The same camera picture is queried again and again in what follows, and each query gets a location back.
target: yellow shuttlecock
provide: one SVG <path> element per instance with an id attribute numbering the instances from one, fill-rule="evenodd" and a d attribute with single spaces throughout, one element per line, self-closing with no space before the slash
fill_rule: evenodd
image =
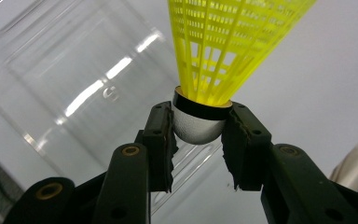
<path id="1" fill-rule="evenodd" d="M 221 107 L 316 0 L 168 1 L 181 83 L 176 94 Z"/>

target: black plastic part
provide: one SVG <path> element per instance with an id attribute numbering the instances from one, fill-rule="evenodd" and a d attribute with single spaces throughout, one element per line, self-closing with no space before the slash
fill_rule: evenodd
<path id="1" fill-rule="evenodd" d="M 150 191 L 171 191 L 172 157 L 178 150 L 172 129 L 171 102 L 153 106 L 142 135 L 150 163 Z"/>
<path id="2" fill-rule="evenodd" d="M 222 132 L 222 143 L 234 188 L 261 190 L 271 134 L 248 107 L 233 102 Z"/>
<path id="3" fill-rule="evenodd" d="M 67 178 L 51 177 L 32 185 L 8 213 L 4 224 L 68 223 L 74 183 Z"/>
<path id="4" fill-rule="evenodd" d="M 92 223 L 150 223 L 147 149 L 127 144 L 115 150 L 98 197 Z"/>
<path id="5" fill-rule="evenodd" d="M 272 222 L 276 218 L 272 216 L 268 222 L 358 223 L 357 211 L 300 148 L 274 146 L 268 153 L 268 167 L 268 178 L 273 179 L 266 180 L 266 190 L 263 190 L 269 201 L 267 204 L 262 201 L 266 214 L 280 210 L 279 206 L 271 206 L 276 200 L 284 199 L 288 208 L 288 214 L 283 215 L 287 221 Z"/>
<path id="6" fill-rule="evenodd" d="M 177 91 L 174 93 L 172 103 L 182 112 L 199 119 L 224 120 L 231 110 L 231 106 L 217 107 L 196 103 L 185 98 L 185 96 L 179 94 Z"/>

